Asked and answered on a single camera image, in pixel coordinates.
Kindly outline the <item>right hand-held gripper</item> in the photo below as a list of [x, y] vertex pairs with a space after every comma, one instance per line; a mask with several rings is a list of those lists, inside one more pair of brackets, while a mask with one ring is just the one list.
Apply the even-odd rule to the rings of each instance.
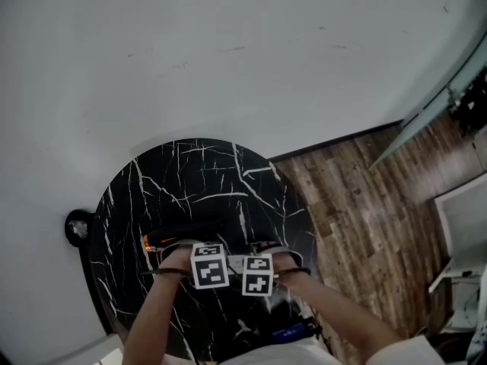
[[253, 253], [243, 258], [242, 295], [246, 297], [270, 297], [272, 295], [274, 272], [272, 257], [281, 252], [289, 253], [301, 268], [303, 258], [299, 252], [276, 242], [253, 243]]

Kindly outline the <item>person's right hand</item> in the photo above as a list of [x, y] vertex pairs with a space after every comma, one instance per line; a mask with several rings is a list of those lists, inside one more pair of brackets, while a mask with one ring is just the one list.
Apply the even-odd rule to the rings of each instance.
[[278, 252], [276, 254], [273, 254], [272, 261], [275, 273], [298, 268], [298, 264], [294, 260], [293, 255], [289, 252]]

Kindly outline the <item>person's left hand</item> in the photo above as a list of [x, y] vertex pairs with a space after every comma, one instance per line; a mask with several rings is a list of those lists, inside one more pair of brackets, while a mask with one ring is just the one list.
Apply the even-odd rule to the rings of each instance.
[[175, 268], [182, 271], [191, 270], [191, 246], [178, 246], [160, 263], [159, 268]]

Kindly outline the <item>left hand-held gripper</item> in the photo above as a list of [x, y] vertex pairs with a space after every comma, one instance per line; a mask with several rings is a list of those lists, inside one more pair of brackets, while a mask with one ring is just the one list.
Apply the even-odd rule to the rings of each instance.
[[167, 257], [175, 249], [181, 247], [191, 249], [190, 274], [196, 289], [229, 286], [227, 256], [221, 243], [182, 240], [165, 248], [162, 256]]

